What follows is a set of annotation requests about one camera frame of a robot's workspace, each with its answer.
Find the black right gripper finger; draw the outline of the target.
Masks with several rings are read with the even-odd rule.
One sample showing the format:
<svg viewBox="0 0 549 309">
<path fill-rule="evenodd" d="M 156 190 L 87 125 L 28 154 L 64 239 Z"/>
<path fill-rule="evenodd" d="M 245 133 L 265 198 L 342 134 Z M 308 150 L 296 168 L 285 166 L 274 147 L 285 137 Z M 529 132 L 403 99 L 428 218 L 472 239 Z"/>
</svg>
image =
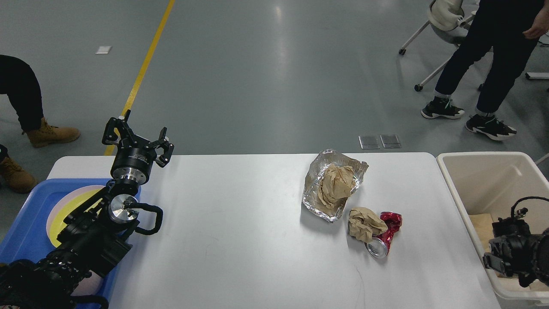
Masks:
<svg viewBox="0 0 549 309">
<path fill-rule="evenodd" d="M 504 277 L 512 277 L 513 276 L 513 269 L 507 260 L 504 260 L 503 258 L 500 258 L 494 254 L 491 253 L 484 253 L 483 254 L 483 263 L 485 268 L 494 270 L 498 274 Z"/>
</svg>

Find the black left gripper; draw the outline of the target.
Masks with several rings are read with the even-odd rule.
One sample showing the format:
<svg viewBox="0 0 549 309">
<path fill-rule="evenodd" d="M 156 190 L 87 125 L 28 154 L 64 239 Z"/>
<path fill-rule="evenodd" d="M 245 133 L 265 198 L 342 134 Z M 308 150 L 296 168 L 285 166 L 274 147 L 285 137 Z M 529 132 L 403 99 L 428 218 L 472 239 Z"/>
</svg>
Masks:
<svg viewBox="0 0 549 309">
<path fill-rule="evenodd" d="M 149 142 L 148 149 L 137 148 L 138 140 L 128 125 L 131 110 L 118 118 L 111 117 L 102 135 L 101 142 L 116 148 L 115 160 L 110 175 L 114 179 L 130 179 L 143 185 L 149 181 L 153 164 L 161 168 L 169 164 L 175 146 L 167 137 L 167 127 L 163 127 L 156 141 Z"/>
</svg>

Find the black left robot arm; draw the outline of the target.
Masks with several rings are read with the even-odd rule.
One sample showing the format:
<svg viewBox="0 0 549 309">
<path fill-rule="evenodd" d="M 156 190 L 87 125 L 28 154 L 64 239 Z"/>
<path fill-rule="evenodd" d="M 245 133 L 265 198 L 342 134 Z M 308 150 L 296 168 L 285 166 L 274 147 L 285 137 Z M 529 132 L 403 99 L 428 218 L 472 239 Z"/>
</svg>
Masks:
<svg viewBox="0 0 549 309">
<path fill-rule="evenodd" d="M 109 301 L 100 295 L 75 296 L 82 280 L 107 276 L 127 255 L 133 233 L 150 236 L 163 222 L 163 210 L 139 202 L 136 195 L 147 183 L 153 164 L 165 167 L 174 146 L 161 129 L 155 141 L 136 135 L 128 125 L 131 111 L 106 123 L 102 143 L 116 146 L 111 179 L 63 219 L 60 245 L 34 263 L 19 259 L 1 267 L 1 305 L 18 309 L 75 309 Z"/>
</svg>

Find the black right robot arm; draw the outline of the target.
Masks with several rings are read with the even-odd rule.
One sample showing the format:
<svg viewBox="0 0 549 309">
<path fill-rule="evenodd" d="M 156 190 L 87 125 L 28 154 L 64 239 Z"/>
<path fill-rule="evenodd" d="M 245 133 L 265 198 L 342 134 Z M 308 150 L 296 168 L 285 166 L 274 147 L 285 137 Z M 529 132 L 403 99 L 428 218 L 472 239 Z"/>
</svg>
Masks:
<svg viewBox="0 0 549 309">
<path fill-rule="evenodd" d="M 516 209 L 520 202 L 527 200 L 548 201 L 548 198 L 527 196 L 517 200 L 510 208 L 509 217 L 492 223 L 493 238 L 489 240 L 489 251 L 482 257 L 485 268 L 505 277 L 517 276 L 524 288 L 535 280 L 549 284 L 549 231 L 530 231 L 523 220 L 529 210 Z"/>
</svg>

